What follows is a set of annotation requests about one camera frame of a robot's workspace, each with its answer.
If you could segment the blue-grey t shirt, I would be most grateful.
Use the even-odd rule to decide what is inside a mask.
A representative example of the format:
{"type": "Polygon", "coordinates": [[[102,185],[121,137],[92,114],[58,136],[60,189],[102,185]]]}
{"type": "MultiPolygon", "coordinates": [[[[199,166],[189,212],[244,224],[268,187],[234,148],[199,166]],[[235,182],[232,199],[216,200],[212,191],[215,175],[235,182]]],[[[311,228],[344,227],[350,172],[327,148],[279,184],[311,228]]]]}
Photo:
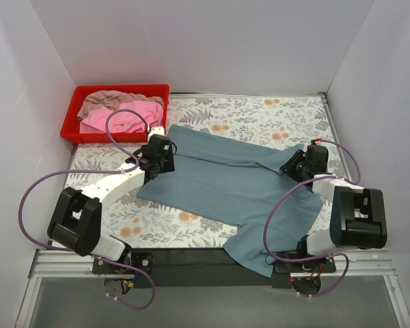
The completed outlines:
{"type": "Polygon", "coordinates": [[[280,167],[300,146],[277,150],[173,125],[175,171],[141,187],[137,196],[237,227],[223,248],[243,267],[265,277],[272,268],[266,250],[292,251],[323,207],[280,167]]]}

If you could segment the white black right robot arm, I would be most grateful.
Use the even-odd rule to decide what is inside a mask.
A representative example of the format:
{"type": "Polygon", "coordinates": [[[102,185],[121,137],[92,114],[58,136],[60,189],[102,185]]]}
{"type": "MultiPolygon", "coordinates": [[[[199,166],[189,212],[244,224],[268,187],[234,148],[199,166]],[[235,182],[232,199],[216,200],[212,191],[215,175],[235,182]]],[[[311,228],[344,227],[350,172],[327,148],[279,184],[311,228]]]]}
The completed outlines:
{"type": "Polygon", "coordinates": [[[314,270],[320,259],[346,249],[382,249],[387,242],[383,193],[365,188],[327,172],[329,151],[311,140],[307,150],[297,150],[280,167],[280,174],[303,184],[309,191],[331,202],[329,227],[304,236],[295,250],[296,265],[314,270]]]}

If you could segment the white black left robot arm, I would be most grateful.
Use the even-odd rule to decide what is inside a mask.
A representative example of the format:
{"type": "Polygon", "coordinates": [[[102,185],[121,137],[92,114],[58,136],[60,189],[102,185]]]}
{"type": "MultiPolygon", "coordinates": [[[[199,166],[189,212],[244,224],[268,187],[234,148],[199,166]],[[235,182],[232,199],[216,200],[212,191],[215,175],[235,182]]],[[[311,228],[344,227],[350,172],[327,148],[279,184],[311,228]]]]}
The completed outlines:
{"type": "Polygon", "coordinates": [[[170,138],[153,134],[133,153],[138,158],[127,159],[115,174],[82,189],[64,189],[47,229],[49,238],[80,256],[108,259],[116,273],[127,272],[132,264],[128,244],[102,233],[103,211],[159,174],[173,172],[173,149],[170,138]]]}

